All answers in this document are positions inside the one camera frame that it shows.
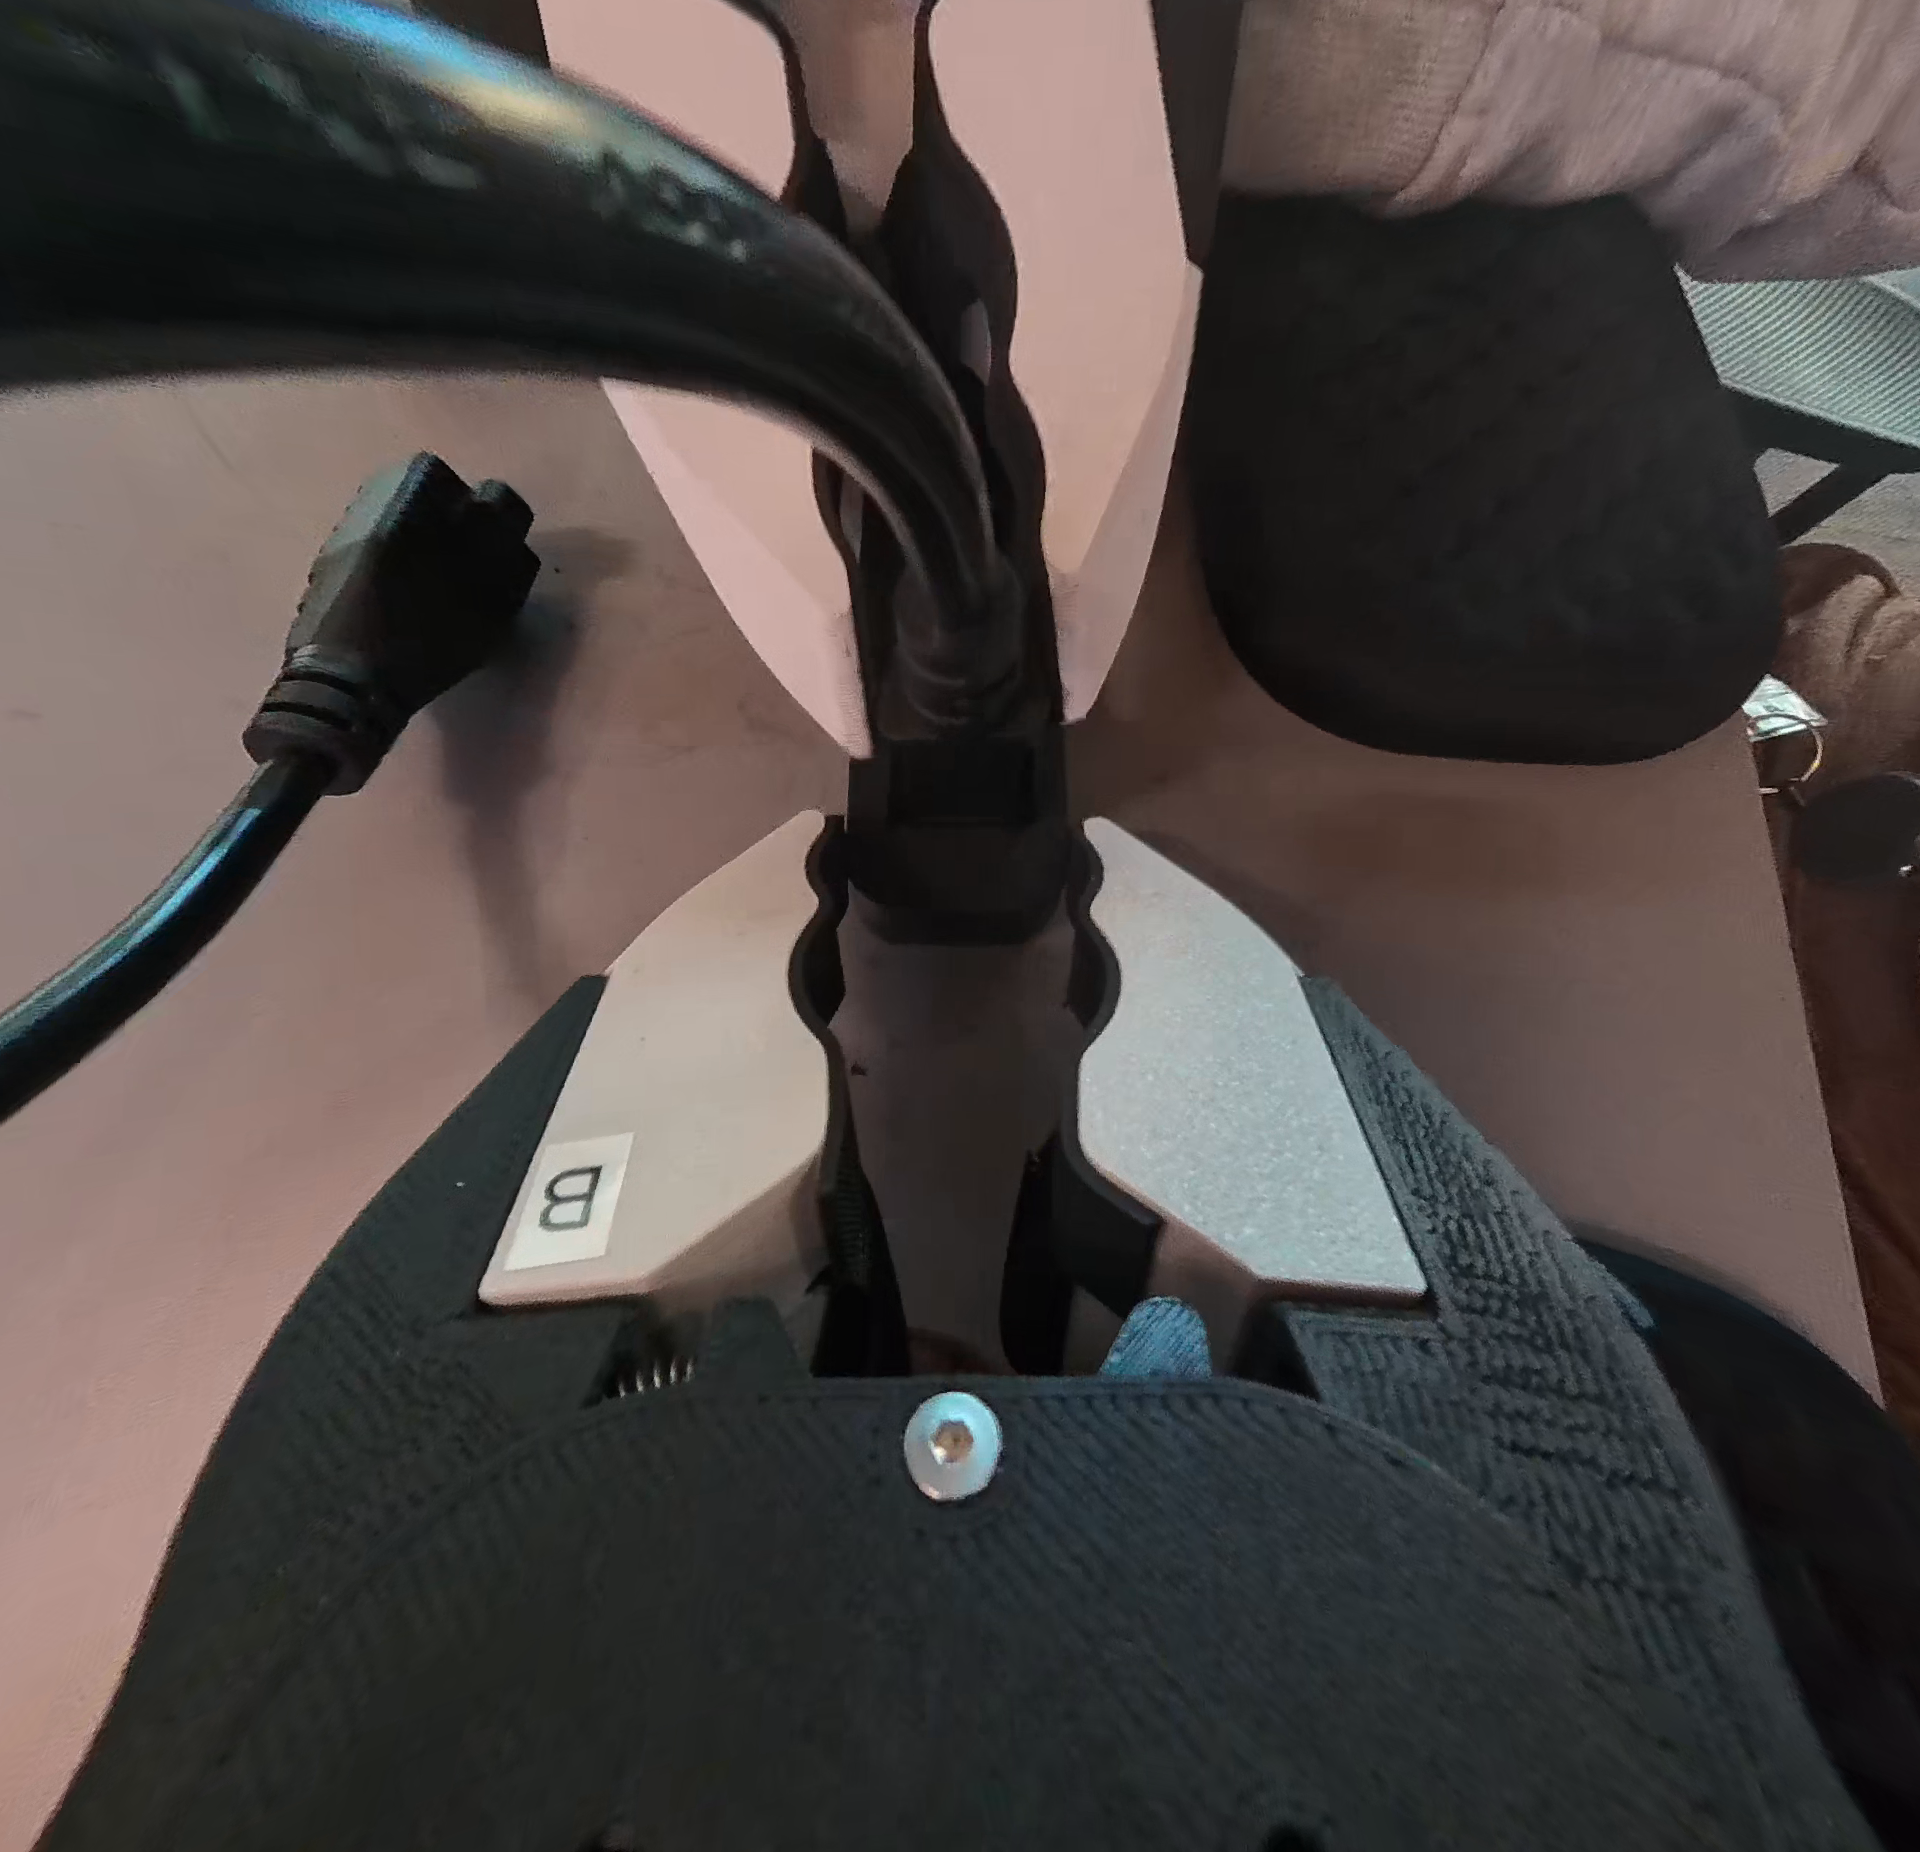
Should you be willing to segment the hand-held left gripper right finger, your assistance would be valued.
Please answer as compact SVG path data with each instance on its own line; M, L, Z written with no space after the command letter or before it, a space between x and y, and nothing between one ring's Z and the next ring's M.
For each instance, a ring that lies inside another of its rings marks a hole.
M1284 946L1105 816L1082 828L1070 901L1067 1284L1108 1312L1422 1307L1427 1275Z

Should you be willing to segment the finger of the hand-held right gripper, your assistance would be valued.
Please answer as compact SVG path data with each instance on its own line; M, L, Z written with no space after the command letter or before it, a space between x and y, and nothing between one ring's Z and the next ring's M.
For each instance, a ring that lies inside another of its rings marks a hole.
M1150 0L925 0L919 43L943 139L1012 256L994 380L1037 443L1037 549L1077 724L1137 614L1201 292Z
M756 226L728 226L733 185L768 203L774 226L817 144L800 65L752 0L536 0L551 70L649 121L726 175L672 189L694 248L707 255L723 330L769 330L798 303L759 266ZM832 540L807 436L769 411L612 379L605 397L684 544L750 651L849 759L874 750L849 572Z

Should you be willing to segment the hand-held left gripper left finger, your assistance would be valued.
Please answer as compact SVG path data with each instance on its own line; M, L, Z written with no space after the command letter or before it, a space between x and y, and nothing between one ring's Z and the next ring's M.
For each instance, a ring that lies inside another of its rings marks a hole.
M844 824L803 811L642 928L597 989L477 1302L707 1312L825 1291L851 1131Z

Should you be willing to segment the black power plug with cable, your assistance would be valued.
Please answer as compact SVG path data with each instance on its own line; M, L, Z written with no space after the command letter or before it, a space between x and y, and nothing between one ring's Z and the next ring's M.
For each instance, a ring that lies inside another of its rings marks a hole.
M916 329L656 123L371 0L2 0L4 391L189 375L609 379L798 433L893 540L891 823L1036 819L1031 583Z

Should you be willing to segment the person's brown trousers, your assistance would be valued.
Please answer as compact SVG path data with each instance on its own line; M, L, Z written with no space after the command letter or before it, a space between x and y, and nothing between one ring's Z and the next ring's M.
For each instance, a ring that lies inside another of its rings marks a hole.
M1806 792L1915 776L1918 605L1871 556L1789 544L1772 672L1825 718ZM1789 863L1789 808L1770 815L1789 953L1830 1123L1886 1406L1918 1408L1915 879L1843 886Z

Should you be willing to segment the black key fob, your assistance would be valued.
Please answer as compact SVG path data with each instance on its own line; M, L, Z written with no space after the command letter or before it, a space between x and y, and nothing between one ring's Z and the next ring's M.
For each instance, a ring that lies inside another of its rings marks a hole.
M1880 770L1806 798L1791 821L1787 861L1828 886L1915 886L1918 774Z

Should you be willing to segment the grey mesh chair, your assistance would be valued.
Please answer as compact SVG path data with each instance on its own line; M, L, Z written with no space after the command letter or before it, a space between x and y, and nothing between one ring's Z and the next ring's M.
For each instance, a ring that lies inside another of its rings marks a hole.
M1751 459L1825 467L1774 518L1795 544L1890 478L1918 472L1918 273L1845 281L1681 278Z

